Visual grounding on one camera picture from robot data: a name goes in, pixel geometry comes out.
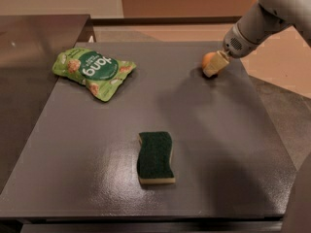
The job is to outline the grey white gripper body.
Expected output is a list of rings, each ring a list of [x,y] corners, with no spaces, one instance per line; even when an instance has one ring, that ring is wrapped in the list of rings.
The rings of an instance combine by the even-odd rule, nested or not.
[[[232,58],[242,58],[256,50],[268,37],[290,25],[255,3],[225,34],[224,52]]]

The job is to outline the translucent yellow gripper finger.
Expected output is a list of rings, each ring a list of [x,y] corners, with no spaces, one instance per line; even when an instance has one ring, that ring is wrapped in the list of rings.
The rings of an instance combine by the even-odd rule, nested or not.
[[[217,75],[228,64],[229,57],[225,52],[221,50],[209,52],[203,56],[202,71],[206,77],[211,78],[212,76]]]

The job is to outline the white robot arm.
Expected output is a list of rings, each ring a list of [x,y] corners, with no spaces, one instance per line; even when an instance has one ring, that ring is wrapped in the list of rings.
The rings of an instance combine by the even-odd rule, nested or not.
[[[291,26],[311,46],[311,0],[258,0],[225,34],[223,48],[204,55],[203,74],[216,76],[233,58],[249,55],[267,38]]]

